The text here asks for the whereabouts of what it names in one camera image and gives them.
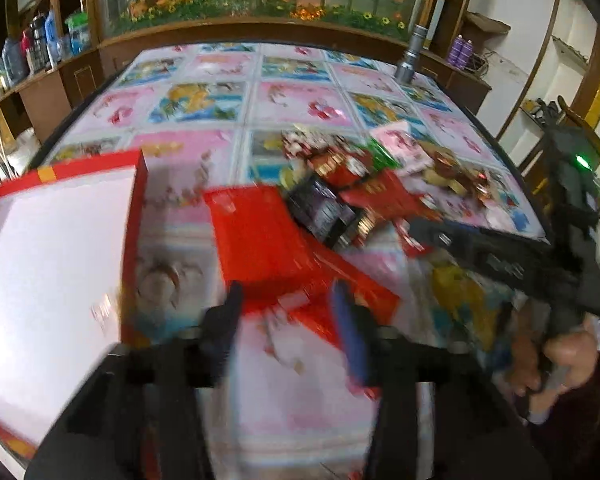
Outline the person's right hand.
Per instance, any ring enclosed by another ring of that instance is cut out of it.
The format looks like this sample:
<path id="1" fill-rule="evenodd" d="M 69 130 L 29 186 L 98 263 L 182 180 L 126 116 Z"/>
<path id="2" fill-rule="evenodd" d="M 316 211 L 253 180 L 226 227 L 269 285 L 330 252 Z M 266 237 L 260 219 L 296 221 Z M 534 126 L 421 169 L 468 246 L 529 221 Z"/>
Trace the person's right hand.
<path id="1" fill-rule="evenodd" d="M 521 330 L 514 338 L 508 383 L 516 398 L 528 403 L 524 417 L 529 422 L 540 422 L 563 394 L 582 387 L 592 378 L 598 360 L 598 341 L 591 326 L 547 341 L 541 354 L 550 361 L 550 368 L 558 372 L 558 378 L 543 382 L 540 352 L 532 335 Z"/>

